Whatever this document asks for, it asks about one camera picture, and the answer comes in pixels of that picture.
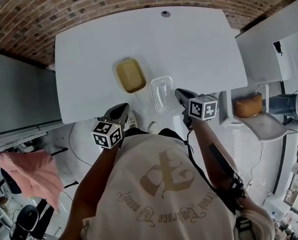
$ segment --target wrist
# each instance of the wrist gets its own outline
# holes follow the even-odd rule
[[[118,150],[119,150],[119,144],[117,144],[116,146],[114,146],[113,148],[109,149],[109,148],[104,148],[103,149],[103,154],[107,157],[116,157],[118,154]]]
[[[208,125],[208,122],[206,120],[200,120],[194,117],[191,117],[192,120],[192,127],[204,127]]]

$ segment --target backpack strap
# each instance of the backpack strap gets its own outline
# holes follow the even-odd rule
[[[192,147],[189,144],[189,134],[190,133],[191,133],[191,131],[188,133],[187,140],[184,141],[184,144],[188,147],[189,159],[190,159],[191,163],[196,168],[196,170],[199,172],[199,174],[202,176],[202,178],[205,180],[205,182],[209,185],[209,187],[217,194],[217,196],[222,200],[222,202],[226,205],[226,207],[235,215],[236,210],[241,209],[241,207],[238,205],[236,199],[237,199],[237,197],[243,196],[244,191],[239,188],[231,188],[229,190],[221,188],[221,187],[215,188],[211,185],[211,183],[205,176],[202,169],[196,164],[196,162],[193,159],[192,150],[191,150]]]
[[[205,176],[204,172],[202,169],[197,165],[197,163],[194,161],[193,156],[192,156],[192,147],[189,144],[189,134],[191,131],[189,131],[187,135],[187,140],[184,141],[184,144],[188,147],[188,153],[189,153],[189,159],[195,169],[199,172],[199,174],[202,176],[202,178],[205,180],[205,182],[209,185],[209,187],[213,190],[214,193],[217,194],[217,196],[222,200],[222,202],[226,205],[226,207],[234,214],[237,216],[236,220],[236,225],[234,227],[234,239],[235,240],[256,240],[253,228],[252,228],[252,222],[250,219],[244,217],[244,216],[239,216],[241,213],[239,210],[241,207],[238,205],[236,199],[237,197],[243,197],[245,192],[242,189],[239,188],[232,188],[230,190],[226,190],[223,188],[215,188],[211,185],[207,177]]]

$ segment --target brick ceiling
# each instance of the brick ceiling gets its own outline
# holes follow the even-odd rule
[[[222,9],[234,29],[271,15],[290,0],[0,0],[0,53],[50,65],[55,35],[78,24],[126,10],[159,6]]]

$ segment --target printed graphic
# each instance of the printed graphic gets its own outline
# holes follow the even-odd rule
[[[131,191],[127,193],[118,192],[117,194],[118,202],[124,202],[136,214],[135,219],[138,222],[147,223],[151,228],[154,228],[157,223],[166,224],[176,221],[193,224],[197,219],[203,219],[207,216],[209,205],[217,198],[217,195],[210,189],[198,204],[191,203],[188,206],[179,206],[170,213],[159,214],[151,206],[139,204],[133,198]]]
[[[105,123],[105,122],[100,122],[97,127],[94,129],[95,133],[100,133],[100,134],[107,134],[112,127],[111,124]]]
[[[121,140],[120,128],[118,128],[113,134],[110,135],[111,146],[116,144],[119,140]]]
[[[95,134],[93,134],[93,137],[97,145],[101,145],[104,147],[106,146],[107,148],[109,147],[106,137],[101,135],[95,135]]]
[[[206,104],[204,111],[204,119],[211,118],[215,115],[216,103]]]
[[[202,104],[191,101],[190,110],[192,115],[202,118],[202,108],[203,108]]]
[[[164,192],[166,191],[181,191],[189,189],[193,180],[194,173],[190,170],[184,169],[179,171],[177,174],[180,175],[183,179],[182,182],[175,183],[173,179],[172,172],[179,168],[182,165],[182,162],[179,162],[179,165],[170,166],[170,162],[174,162],[172,159],[168,158],[167,150],[159,153],[160,164],[153,165],[149,171],[143,176],[140,180],[141,186],[144,188],[148,194],[155,196],[158,189],[163,186],[162,198],[164,199]],[[154,184],[148,174],[152,171],[156,171],[157,173],[162,174],[162,180],[159,184]]]

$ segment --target white floor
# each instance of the white floor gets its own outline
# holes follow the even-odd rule
[[[255,90],[256,86],[234,90],[234,96],[243,95],[245,92]],[[278,95],[280,93],[280,84],[270,84],[270,95]],[[181,109],[177,110],[172,116],[161,116],[152,110],[138,109],[136,114],[139,118],[139,124],[142,130],[146,130],[151,121],[158,123],[159,129],[170,128],[176,131],[182,138],[186,139],[187,129],[184,126],[181,118]],[[70,143],[73,151],[83,161],[93,164],[98,158],[101,148],[94,144],[90,130],[95,123],[95,119],[80,121],[74,124]],[[257,140],[255,135],[245,126],[228,126],[222,127],[219,125],[218,118],[209,122],[210,126],[223,143],[224,147],[233,157],[240,175],[244,182],[249,182],[251,179],[251,169],[255,166],[261,157],[262,144]],[[43,137],[43,143],[53,152],[54,147],[69,148],[69,134],[72,129],[72,124],[58,128],[49,132]],[[204,164],[199,151],[198,143],[194,133],[189,137],[189,142],[194,150],[194,157],[198,165],[204,169]],[[252,199],[259,205],[262,205],[264,199],[273,191],[278,169],[280,165],[282,151],[282,139],[263,144],[263,152],[261,162],[253,169],[252,185],[248,188],[248,193]],[[90,166],[78,160],[72,151],[69,150],[56,155],[55,157],[58,173],[64,185],[73,183],[74,181],[81,182]],[[65,189],[65,192],[71,197],[77,185]],[[62,193],[59,202],[59,212],[55,213],[51,219],[51,223],[47,229],[47,233],[59,236],[65,228],[71,207],[71,200]]]

